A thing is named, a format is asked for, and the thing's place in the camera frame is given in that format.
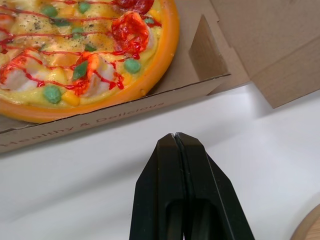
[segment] cardboard flap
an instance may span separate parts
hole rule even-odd
[[[200,81],[228,73],[206,17],[201,16],[189,55]]]
[[[211,0],[250,77],[320,36],[317,0]]]
[[[210,1],[229,45],[236,50],[249,77],[274,108],[319,89],[314,78],[315,74],[320,76],[319,67],[313,64],[306,69],[306,61],[311,64],[319,58],[319,49],[313,48],[317,51],[314,58],[307,58],[305,53],[320,36],[320,1]],[[308,86],[291,93],[297,84]]]

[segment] melted cheese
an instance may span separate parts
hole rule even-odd
[[[10,0],[10,3],[16,8],[26,9],[28,11],[39,12],[39,2],[37,0]],[[85,12],[85,14],[79,13],[76,5],[67,5],[63,2],[52,2],[59,12],[57,17],[73,17],[73,18],[92,18],[92,17],[110,17],[118,18],[121,13],[114,11],[114,7],[108,4],[91,4],[90,9]],[[161,5],[158,0],[154,1],[152,6],[153,11],[161,12]],[[81,27],[84,32],[104,32],[107,33],[111,31],[111,21],[110,20],[93,20],[85,21],[81,23]],[[43,17],[23,14],[17,15],[14,25],[12,26],[10,32],[12,34],[24,34],[24,33],[40,33],[40,34],[71,34],[71,26],[57,27],[52,22]],[[124,76],[124,87],[127,88],[130,84],[136,81],[148,67],[149,63],[152,61],[152,56],[157,51],[158,42],[161,37],[162,28],[152,27],[151,32],[154,36],[154,45],[151,49],[140,53],[141,70],[136,74],[129,74],[124,69],[123,62],[118,62],[116,66],[116,71]],[[54,51],[64,51],[64,52],[83,52],[85,49],[85,44],[89,44],[97,49],[99,52],[113,52],[115,51],[116,43],[112,37],[99,33],[90,34],[87,36],[82,36],[78,39],[67,38],[67,37],[43,37],[43,36],[28,36],[28,37],[18,37],[14,39],[12,45],[22,46],[22,47],[33,47],[41,48],[42,51],[54,52]],[[20,51],[10,50],[7,54],[11,53],[10,60],[12,60]],[[53,55],[41,55],[45,61],[47,61],[49,66],[71,66],[77,62],[79,56],[72,54],[53,54]],[[116,56],[112,54],[101,54],[103,59],[108,62],[113,62],[116,60],[123,59],[124,56]],[[63,70],[58,68],[58,70],[48,70],[47,79],[55,80],[63,84],[72,84],[72,71],[70,69]],[[59,87],[61,93],[66,92],[64,87]],[[90,104],[105,98],[108,98],[120,90],[115,87],[112,90],[107,90],[100,95],[94,97],[80,97],[80,104]],[[34,105],[34,106],[44,106],[49,108],[71,108],[69,104],[60,101],[58,104],[49,103],[43,96],[43,87],[37,87],[32,90],[27,90],[23,92],[7,91],[0,89],[0,98],[6,99],[7,101]]]

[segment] pizza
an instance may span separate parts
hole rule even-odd
[[[0,0],[0,113],[42,123],[144,97],[178,38],[174,0]]]

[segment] pizza box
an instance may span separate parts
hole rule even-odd
[[[320,89],[320,1],[175,2],[180,15],[178,49],[147,96],[42,124],[0,116],[0,153],[250,81],[273,108]]]

